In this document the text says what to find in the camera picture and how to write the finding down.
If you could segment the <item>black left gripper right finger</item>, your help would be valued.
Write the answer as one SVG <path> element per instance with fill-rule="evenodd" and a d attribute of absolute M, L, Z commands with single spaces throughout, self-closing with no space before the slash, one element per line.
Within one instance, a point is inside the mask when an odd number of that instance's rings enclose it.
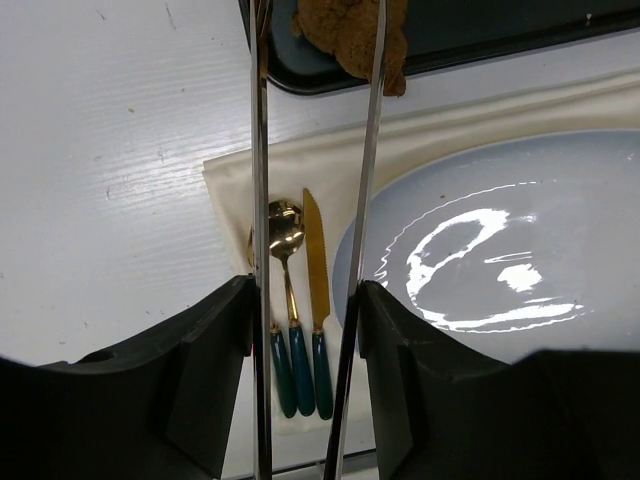
<path fill-rule="evenodd" d="M 506 364 L 360 290 L 384 479 L 635 479 L 639 356 L 541 350 Z"/>

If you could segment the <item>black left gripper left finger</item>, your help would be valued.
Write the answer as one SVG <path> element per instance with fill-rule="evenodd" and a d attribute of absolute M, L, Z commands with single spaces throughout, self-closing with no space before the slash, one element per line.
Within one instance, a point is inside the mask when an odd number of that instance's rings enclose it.
<path fill-rule="evenodd" d="M 5 479 L 214 479 L 224 465 L 254 284 L 74 363 L 1 362 Z"/>

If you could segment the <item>brown chocolate croissant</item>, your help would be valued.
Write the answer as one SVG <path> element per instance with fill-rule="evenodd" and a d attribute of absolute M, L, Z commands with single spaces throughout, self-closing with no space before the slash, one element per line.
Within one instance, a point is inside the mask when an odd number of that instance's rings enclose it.
<path fill-rule="evenodd" d="M 408 41 L 403 31 L 407 0 L 387 5 L 384 95 L 400 97 L 406 91 L 403 68 Z M 376 1 L 299 0 L 291 20 L 295 36 L 305 37 L 320 51 L 333 56 L 353 77 L 370 81 L 376 46 Z"/>

